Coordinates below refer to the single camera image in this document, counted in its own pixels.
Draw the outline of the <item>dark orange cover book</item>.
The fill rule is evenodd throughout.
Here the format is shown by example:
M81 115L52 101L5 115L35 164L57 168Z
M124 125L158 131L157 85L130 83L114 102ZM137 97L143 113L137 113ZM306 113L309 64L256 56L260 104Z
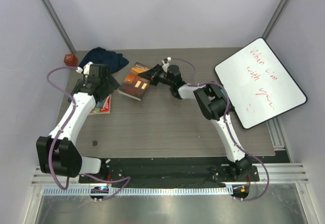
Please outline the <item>dark orange cover book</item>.
M147 91L150 81L139 76L140 73L150 70L151 67L135 62L134 66L124 79L118 92L129 98L141 101Z

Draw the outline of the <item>red paperback book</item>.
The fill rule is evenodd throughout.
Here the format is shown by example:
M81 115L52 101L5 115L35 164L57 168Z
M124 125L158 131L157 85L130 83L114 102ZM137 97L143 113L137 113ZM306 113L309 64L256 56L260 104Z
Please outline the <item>red paperback book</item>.
M105 100L96 104L96 106L89 113L90 115L100 115L109 114L111 111L111 95L109 95Z

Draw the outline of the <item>blue nineteen eighty-four book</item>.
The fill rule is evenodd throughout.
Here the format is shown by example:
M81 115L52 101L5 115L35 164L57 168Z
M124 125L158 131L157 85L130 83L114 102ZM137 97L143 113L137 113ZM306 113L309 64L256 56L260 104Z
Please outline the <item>blue nineteen eighty-four book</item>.
M74 94L76 93L79 93L79 92L83 92L83 93L86 93L87 92L87 88L85 86L85 83L84 83L84 80L83 79L78 79L72 92L71 92L71 96L73 96Z

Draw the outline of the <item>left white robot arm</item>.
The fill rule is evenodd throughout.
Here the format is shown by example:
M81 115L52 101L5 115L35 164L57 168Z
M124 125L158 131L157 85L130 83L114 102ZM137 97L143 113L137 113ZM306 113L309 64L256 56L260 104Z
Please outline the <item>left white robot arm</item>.
M92 179L102 183L108 177L102 160L81 156L76 140L97 103L103 102L120 85L107 65L88 63L81 71L83 79L68 95L71 100L68 109L48 136L38 138L36 149L43 173L70 178L90 174Z

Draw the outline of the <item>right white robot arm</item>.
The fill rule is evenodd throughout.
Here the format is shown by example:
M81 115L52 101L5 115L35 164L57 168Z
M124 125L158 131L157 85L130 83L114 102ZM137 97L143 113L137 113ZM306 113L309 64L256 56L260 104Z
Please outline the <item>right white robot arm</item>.
M202 115L214 125L220 136L226 151L231 178L240 181L248 175L252 163L232 126L230 101L221 86L215 82L198 85L186 83L177 65L170 65L167 69L156 65L139 76L149 80L151 85L162 83L169 86L172 96L177 99L196 100Z

